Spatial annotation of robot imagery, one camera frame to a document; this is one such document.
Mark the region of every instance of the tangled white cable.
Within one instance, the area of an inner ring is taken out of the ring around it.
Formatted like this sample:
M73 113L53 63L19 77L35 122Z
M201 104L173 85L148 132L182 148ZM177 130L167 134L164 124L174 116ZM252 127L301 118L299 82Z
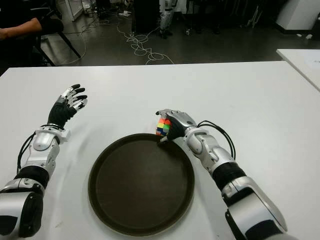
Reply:
M172 63L175 64L170 57L168 57L165 54L162 53L158 53L158 52L152 52L152 48L145 48L144 44L146 42L148 42L149 40L149 35L151 33L153 33L154 31L158 30L159 27L157 27L156 29L152 30L151 32L149 32L147 35L130 35L127 36L123 31L119 30L119 24L116 26L116 29L119 33L123 34L124 37L126 38L126 42L130 43L133 42L133 44L130 45L130 47L134 50L134 55L136 56L145 56L147 55L148 57L148 61L146 61L145 65L148 65L149 62L151 61L157 61L157 60L162 60L165 57Z
M164 58L167 58L172 64L175 64L170 57L168 57L167 55L163 54L163 53L158 53L158 52L152 52L152 48L145 48L144 44L146 42L148 42L149 40L149 35L153 32L155 32L156 30L159 29L159 27L157 27L156 29L152 30L151 32L149 32L147 35L130 35L127 36L126 33L124 33L123 31L119 30L119 24L121 22L121 20L123 19L128 19L128 18L119 18L117 14L114 15L114 17L117 18L117 20L119 20L119 22L115 23L115 22L110 22L109 20L93 20L90 24L88 25L83 25L81 27L81 31L80 32L71 32L70 34L80 34L83 43L84 43L84 52L81 55L80 58L70 61L68 63L65 63L66 61L64 61L62 64L60 64L59 66L65 66L65 65L69 65L72 63L75 63L77 61L79 61L80 59L82 59L87 52L87 43L83 37L83 33L90 33L92 31L92 29L98 27L98 26L103 26L103 25L116 25L116 29L119 33L123 34L124 37L126 38L126 42L127 43L132 43L130 45L130 47L134 50L134 55L136 56L146 56L148 57L148 61L146 61L145 65L148 65L148 63L150 62L154 62L154 61L158 61L158 60L163 60Z

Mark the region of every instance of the round tray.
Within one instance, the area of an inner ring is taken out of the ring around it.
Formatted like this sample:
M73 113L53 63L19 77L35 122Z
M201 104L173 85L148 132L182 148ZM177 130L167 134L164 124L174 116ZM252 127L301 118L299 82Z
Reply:
M134 134L108 146L94 163L89 200L99 219L131 236L159 233L189 207L195 176L185 152L161 137Z

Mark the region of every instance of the rubik's cube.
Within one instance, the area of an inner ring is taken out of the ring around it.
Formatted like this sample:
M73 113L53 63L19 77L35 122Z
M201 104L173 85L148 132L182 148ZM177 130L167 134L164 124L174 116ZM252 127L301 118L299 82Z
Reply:
M171 127L171 122L169 119L160 118L158 124L156 125L156 133L159 136L167 136L169 129Z

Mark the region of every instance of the white table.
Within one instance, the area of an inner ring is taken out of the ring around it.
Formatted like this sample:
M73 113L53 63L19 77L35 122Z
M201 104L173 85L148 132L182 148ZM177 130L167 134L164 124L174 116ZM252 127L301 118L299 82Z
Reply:
M2 186L15 176L24 140L47 122L58 95L77 83L86 87L88 104L65 126L72 136L60 146L44 196L42 227L31 239L136 240L95 216L88 176L113 141L154 133L155 112L164 108L223 127L240 167L279 207L289 233L301 240L320 236L320 94L285 61L11 68L0 78ZM223 136L212 133L229 149ZM144 239L233 239L218 188L200 161L188 155L195 172L188 213L167 231Z
M278 49L276 52L320 91L320 50Z

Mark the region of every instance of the robotic arm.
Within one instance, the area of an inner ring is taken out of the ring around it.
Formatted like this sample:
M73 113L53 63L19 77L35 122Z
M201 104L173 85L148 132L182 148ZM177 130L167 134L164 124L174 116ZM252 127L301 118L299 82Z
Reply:
M171 122L160 144L183 137L221 191L228 209L225 218L237 240L296 240L286 234L286 221L255 181L205 129L185 112L170 109L156 113Z
M59 145L70 137L64 125L87 104L86 95L76 96L84 91L76 84L63 92L53 105L47 124L35 130L22 146L17 175L0 190L0 239L27 238L40 229L43 196L56 167ZM26 149L29 156L21 168Z

